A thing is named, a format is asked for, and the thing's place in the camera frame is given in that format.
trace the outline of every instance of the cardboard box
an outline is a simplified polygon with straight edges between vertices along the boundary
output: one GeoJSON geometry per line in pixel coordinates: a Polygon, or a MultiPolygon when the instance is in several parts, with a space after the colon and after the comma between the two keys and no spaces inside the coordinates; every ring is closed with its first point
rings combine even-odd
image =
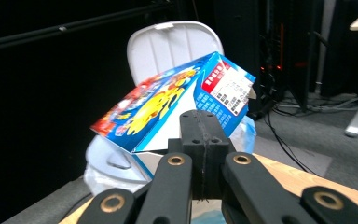
{"type": "Polygon", "coordinates": [[[130,92],[91,126],[131,154],[149,176],[159,156],[153,150],[180,138],[179,116],[191,109],[214,113],[230,136],[255,98],[255,77],[218,52],[155,75],[130,92]]]}

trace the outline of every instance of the cartoon character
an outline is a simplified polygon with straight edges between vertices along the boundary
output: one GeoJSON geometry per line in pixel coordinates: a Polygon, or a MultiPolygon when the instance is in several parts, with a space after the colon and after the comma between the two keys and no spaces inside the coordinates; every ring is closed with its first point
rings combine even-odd
{"type": "Polygon", "coordinates": [[[127,134],[137,134],[151,119],[159,114],[159,119],[163,118],[171,106],[179,99],[185,91],[186,84],[196,74],[194,69],[186,69],[180,74],[173,76],[168,85],[162,87],[158,93],[150,98],[131,119],[131,125],[127,134]]]}

